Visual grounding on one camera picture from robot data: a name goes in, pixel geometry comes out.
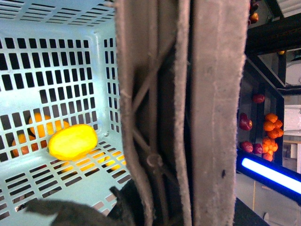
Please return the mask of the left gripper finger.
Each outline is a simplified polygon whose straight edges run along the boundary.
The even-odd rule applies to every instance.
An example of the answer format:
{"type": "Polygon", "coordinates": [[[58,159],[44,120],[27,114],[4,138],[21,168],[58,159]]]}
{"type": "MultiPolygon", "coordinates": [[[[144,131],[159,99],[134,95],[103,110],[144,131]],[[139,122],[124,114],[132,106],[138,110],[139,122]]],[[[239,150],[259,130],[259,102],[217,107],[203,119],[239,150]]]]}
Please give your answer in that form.
{"type": "Polygon", "coordinates": [[[42,216],[56,215],[52,226],[142,226],[142,207],[134,209],[126,195],[117,187],[110,188],[117,203],[106,216],[85,204],[61,200],[31,200],[26,212],[42,216]]]}

